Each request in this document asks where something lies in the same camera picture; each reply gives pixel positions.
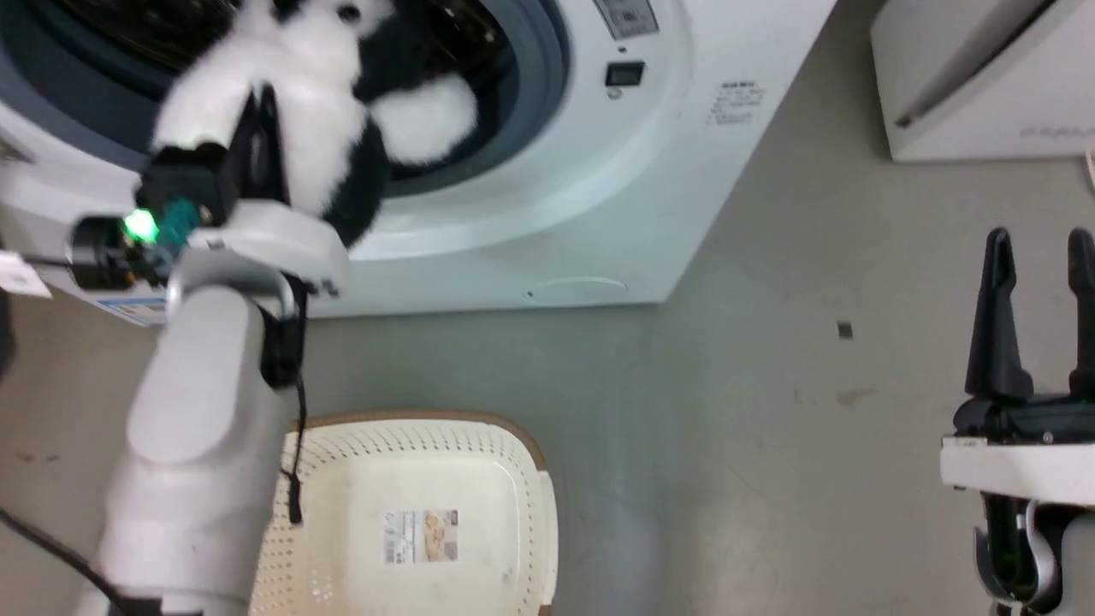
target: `gray floor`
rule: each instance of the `gray floor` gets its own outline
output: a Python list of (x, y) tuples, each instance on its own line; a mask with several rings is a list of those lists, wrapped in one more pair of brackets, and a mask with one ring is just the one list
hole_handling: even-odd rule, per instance
[[(986, 613), (976, 497), (937, 476), (984, 234), (1012, 229), (1024, 360), (1063, 388), (1065, 237), (1095, 197), (1069, 161), (889, 163), (878, 4), (842, 0), (669, 303), (320, 323), (314, 409), (525, 425), (560, 492), (560, 615)], [(16, 316), (0, 502), (88, 550), (154, 333), (66, 298)], [(2, 614), (61, 614), (76, 582), (0, 534), (0, 588)]]

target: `black cable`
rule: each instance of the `black cable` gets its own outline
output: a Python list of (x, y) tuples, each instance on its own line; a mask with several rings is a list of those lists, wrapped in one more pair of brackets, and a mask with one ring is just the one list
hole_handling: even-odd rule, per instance
[(3, 524), (11, 530), (12, 533), (15, 533), (27, 542), (31, 542), (54, 558), (71, 567), (77, 573), (80, 574), (80, 577), (91, 582), (92, 585), (99, 589), (99, 592), (106, 596), (106, 600), (111, 602), (111, 605), (113, 605), (118, 613), (122, 614), (122, 616), (127, 616), (127, 614), (129, 614), (128, 607), (126, 606), (126, 600), (118, 594), (118, 591), (115, 590), (110, 582), (103, 579), (102, 576), (96, 573), (95, 570), (88, 565), (88, 560), (85, 558), (73, 551), (71, 548), (66, 547), (57, 539), (50, 537), (33, 524), (23, 522), (22, 520), (15, 518), (4, 509), (0, 509), (0, 524)]
[(42, 267), (62, 267), (66, 269), (76, 265), (76, 263), (71, 263), (67, 258), (39, 256), (37, 254), (19, 254), (19, 253), (15, 254), (18, 254), (19, 257), (23, 259), (23, 263), (26, 263), (27, 265), (39, 265)]
[(300, 451), (304, 444), (304, 425), (308, 423), (308, 400), (304, 395), (304, 374), (297, 375), (297, 403), (300, 411), (297, 415), (297, 446), (292, 454), (292, 469), (281, 469), (281, 475), (289, 480), (289, 523), (293, 526), (304, 521), (304, 514), (300, 507)]

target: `panda plush toy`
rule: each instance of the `panda plush toy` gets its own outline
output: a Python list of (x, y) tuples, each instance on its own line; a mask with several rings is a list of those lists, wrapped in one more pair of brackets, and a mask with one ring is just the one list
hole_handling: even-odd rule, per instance
[(392, 164), (443, 160), (475, 128), (458, 74), (427, 80), (425, 0), (244, 0), (229, 33), (173, 84), (165, 146), (228, 146), (247, 96), (274, 88), (291, 206), (349, 247), (369, 228)]

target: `white basket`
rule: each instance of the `white basket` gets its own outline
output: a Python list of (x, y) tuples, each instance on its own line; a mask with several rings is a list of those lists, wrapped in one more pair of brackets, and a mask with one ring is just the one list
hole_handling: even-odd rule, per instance
[[(295, 446), (290, 433), (286, 467)], [(550, 614), (555, 495), (516, 425), (441, 412), (309, 422), (300, 472), (304, 522), (289, 524), (283, 479), (251, 614)]]

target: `washing machine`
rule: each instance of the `washing machine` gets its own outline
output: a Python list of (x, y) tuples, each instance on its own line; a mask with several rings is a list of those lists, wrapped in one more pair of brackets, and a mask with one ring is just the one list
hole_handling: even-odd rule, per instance
[[(315, 316), (666, 300), (834, 0), (422, 0), (480, 98), (445, 163), (397, 170)], [(159, 101), (230, 0), (0, 0), (0, 229), (65, 254), (130, 211)], [(135, 323), (154, 289), (80, 291)]]

